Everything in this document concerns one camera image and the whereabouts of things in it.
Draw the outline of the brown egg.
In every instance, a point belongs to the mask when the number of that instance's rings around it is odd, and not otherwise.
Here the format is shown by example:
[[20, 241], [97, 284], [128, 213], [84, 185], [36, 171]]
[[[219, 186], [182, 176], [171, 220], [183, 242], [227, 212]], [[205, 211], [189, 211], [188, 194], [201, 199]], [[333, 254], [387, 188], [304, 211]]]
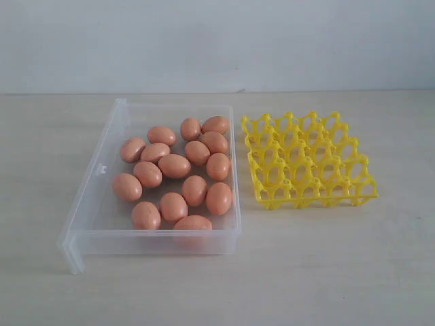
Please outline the brown egg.
[[143, 161], [137, 163], [133, 168], [133, 175], [146, 188], [155, 188], [162, 183], [162, 172], [152, 162]]
[[181, 123], [180, 134], [187, 142], [197, 140], [201, 135], [200, 122], [193, 117], [186, 118]]
[[189, 176], [182, 184], [181, 194], [190, 206], [200, 206], [207, 195], [207, 183], [198, 176]]
[[203, 134], [211, 131], [225, 134], [229, 127], [230, 120], [227, 117], [219, 115], [206, 120], [201, 127], [201, 131]]
[[223, 181], [230, 172], [230, 160], [224, 153], [212, 154], [206, 163], [207, 175], [214, 181]]
[[185, 155], [191, 164], [195, 166], [204, 166], [207, 163], [211, 153], [208, 147], [200, 141], [190, 141], [186, 144]]
[[206, 206], [212, 215], [225, 214], [232, 204], [232, 190], [222, 182], [214, 183], [207, 191]]
[[160, 214], [165, 221], [176, 223], [188, 216], [188, 205], [182, 195], [168, 192], [160, 199]]
[[120, 148], [120, 158], [126, 163], [135, 163], [139, 160], [146, 143], [139, 137], [127, 139]]
[[133, 208], [131, 219], [138, 230], [157, 230], [161, 225], [161, 216], [157, 207], [147, 201], [139, 202]]
[[201, 142], [206, 145], [210, 153], [227, 153], [228, 141], [219, 132], [209, 131], [201, 136]]
[[157, 164], [163, 156], [169, 155], [170, 147], [164, 143], [152, 143], [144, 148], [141, 153], [140, 160], [142, 162], [152, 162]]
[[142, 196], [142, 185], [138, 178], [128, 173], [117, 174], [112, 181], [114, 194], [125, 202], [134, 202]]
[[163, 143], [169, 147], [176, 143], [175, 133], [165, 126], [154, 126], [147, 132], [147, 139], [151, 144]]
[[178, 154], [168, 154], [161, 157], [158, 167], [164, 176], [171, 179], [182, 179], [191, 171], [191, 164], [187, 158]]

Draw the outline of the clear plastic bin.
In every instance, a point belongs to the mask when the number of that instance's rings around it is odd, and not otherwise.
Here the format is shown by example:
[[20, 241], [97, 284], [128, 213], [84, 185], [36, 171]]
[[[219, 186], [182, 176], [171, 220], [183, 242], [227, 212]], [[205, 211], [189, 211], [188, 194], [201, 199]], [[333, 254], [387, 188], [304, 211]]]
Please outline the clear plastic bin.
[[123, 162], [119, 155], [127, 139], [145, 138], [154, 126], [166, 126], [178, 133], [182, 121], [188, 117], [204, 122], [218, 115], [233, 121], [233, 108], [230, 105], [151, 104], [116, 99], [58, 240], [70, 273], [84, 273], [84, 255], [222, 255], [235, 252], [241, 233], [241, 210], [233, 126], [225, 134], [231, 167], [224, 181], [233, 193], [232, 206], [222, 216], [210, 214], [205, 205], [189, 210], [191, 214], [210, 219], [211, 231], [172, 230], [167, 222], [162, 223], [159, 230], [136, 230], [131, 223], [134, 203], [117, 198], [111, 188], [117, 174], [133, 170], [133, 165]]

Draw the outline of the brown egg frontmost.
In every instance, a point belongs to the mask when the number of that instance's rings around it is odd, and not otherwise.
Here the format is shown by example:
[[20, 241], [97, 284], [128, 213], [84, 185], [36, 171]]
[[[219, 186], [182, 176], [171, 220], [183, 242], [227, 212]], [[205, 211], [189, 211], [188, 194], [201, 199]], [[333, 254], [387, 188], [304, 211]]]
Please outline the brown egg frontmost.
[[[188, 215], [180, 219], [174, 226], [174, 230], [212, 230], [211, 221], [202, 215]], [[203, 247], [207, 241], [206, 236], [181, 236], [175, 237], [175, 242], [185, 248], [193, 249]]]

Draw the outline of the yellow plastic egg tray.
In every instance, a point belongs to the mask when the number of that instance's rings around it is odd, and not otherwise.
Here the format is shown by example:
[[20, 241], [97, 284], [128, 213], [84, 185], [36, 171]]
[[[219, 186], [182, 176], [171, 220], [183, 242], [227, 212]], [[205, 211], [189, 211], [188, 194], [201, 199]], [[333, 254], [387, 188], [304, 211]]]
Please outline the yellow plastic egg tray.
[[264, 208], [361, 206], [378, 198], [368, 156], [359, 152], [359, 140], [339, 112], [243, 116], [241, 128], [254, 194]]

